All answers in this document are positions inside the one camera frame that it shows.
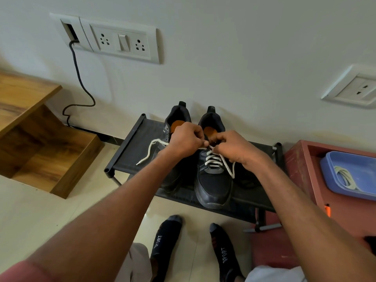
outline wall plate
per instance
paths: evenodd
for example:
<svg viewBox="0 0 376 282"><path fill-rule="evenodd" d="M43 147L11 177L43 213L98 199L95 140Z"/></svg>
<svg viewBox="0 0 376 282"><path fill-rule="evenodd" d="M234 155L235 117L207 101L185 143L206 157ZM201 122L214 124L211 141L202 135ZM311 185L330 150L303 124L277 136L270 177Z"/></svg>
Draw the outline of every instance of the wall plate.
<svg viewBox="0 0 376 282"><path fill-rule="evenodd" d="M70 24L80 41L79 43L74 43L73 47L91 52L93 51L86 38L85 32L83 31L79 17L50 13L50 18L53 20L56 30L67 46L69 46L69 42L74 39L67 26L67 24Z"/></svg>
<svg viewBox="0 0 376 282"><path fill-rule="evenodd" d="M321 99L346 104L376 107L376 68L353 64L322 95Z"/></svg>
<svg viewBox="0 0 376 282"><path fill-rule="evenodd" d="M94 52L129 57L159 64L156 28L127 22L102 22L80 18ZM126 35L129 49L121 47L119 36Z"/></svg>

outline shoe heel tab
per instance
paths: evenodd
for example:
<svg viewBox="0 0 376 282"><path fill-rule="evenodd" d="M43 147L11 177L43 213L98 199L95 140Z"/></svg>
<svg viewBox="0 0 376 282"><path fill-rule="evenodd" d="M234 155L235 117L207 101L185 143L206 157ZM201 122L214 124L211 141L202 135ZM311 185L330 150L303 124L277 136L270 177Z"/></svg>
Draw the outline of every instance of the shoe heel tab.
<svg viewBox="0 0 376 282"><path fill-rule="evenodd" d="M209 106L208 107L208 113L215 113L215 107L214 106Z"/></svg>

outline black fabric shelf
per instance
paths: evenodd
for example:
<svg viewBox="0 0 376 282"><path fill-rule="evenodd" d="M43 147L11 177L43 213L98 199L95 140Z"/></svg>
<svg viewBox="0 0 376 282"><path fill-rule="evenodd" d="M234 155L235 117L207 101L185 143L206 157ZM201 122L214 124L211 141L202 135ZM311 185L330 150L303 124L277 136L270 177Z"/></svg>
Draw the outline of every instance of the black fabric shelf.
<svg viewBox="0 0 376 282"><path fill-rule="evenodd" d="M144 114L140 116L131 132L122 142L113 158L108 163L105 173L109 178L114 179L115 170L129 174L136 174L152 159L156 144L152 147L151 156L148 160L136 165L147 155L150 142L160 137L164 123L147 119ZM277 143L274 147L252 142L257 148L264 151L271 158L275 159L277 165L284 170L282 145ZM255 209L261 211L275 212L268 196L266 195L256 176L247 171L241 164L235 164L234 188L229 204L224 209L207 209L203 207L196 198L193 182L196 172L195 157L185 160L185 173L174 192L166 194L159 189L156 196L188 204L197 208L206 209L211 212L220 213L232 218L256 223ZM264 213L259 211L259 225L264 225Z"/></svg>

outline white cable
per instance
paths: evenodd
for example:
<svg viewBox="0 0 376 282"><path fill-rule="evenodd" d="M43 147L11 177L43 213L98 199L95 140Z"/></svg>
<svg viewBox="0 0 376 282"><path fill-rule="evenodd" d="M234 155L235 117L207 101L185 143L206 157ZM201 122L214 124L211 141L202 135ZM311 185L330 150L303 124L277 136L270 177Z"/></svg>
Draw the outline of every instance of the white cable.
<svg viewBox="0 0 376 282"><path fill-rule="evenodd" d="M136 165L139 165L140 163L144 162L145 160L147 160L149 157L150 157L150 151L152 149L152 145L156 142L159 142L163 145L166 145L168 146L168 142L164 142L162 140L160 140L159 138L157 139L153 139L150 144L149 144L149 148L148 148L148 151L147 151L147 156L143 159L141 159ZM216 154L213 152L213 148L212 146L209 146L209 148L211 150L209 150L206 155L208 155L207 158L205 158L206 162L205 162L205 165L209 165L209 167L219 167L219 166L224 166L226 167L226 170L227 172L229 173L229 175L231 176L232 179L235 178L235 162L232 163L232 172L229 168L229 166L227 165L227 162L226 160L224 159L224 157L220 154Z"/></svg>
<svg viewBox="0 0 376 282"><path fill-rule="evenodd" d="M341 166L334 166L335 173L339 173L343 180L345 181L345 186L351 190L358 190L361 191L360 188L356 185L353 177L351 176L350 172L341 167Z"/></svg>

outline white wall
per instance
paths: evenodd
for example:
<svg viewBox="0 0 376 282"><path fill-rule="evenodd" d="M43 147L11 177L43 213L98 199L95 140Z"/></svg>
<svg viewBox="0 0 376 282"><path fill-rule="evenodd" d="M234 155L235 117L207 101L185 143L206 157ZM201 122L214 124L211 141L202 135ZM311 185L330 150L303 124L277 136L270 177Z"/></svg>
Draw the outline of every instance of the white wall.
<svg viewBox="0 0 376 282"><path fill-rule="evenodd" d="M376 66L376 0L1 0L0 67L65 90L49 102L89 103L49 12L153 25L164 62L77 52L95 108L72 124L125 137L141 113L164 119L183 100L198 121L214 105L254 141L308 139L376 150L376 111L320 96L352 63Z"/></svg>

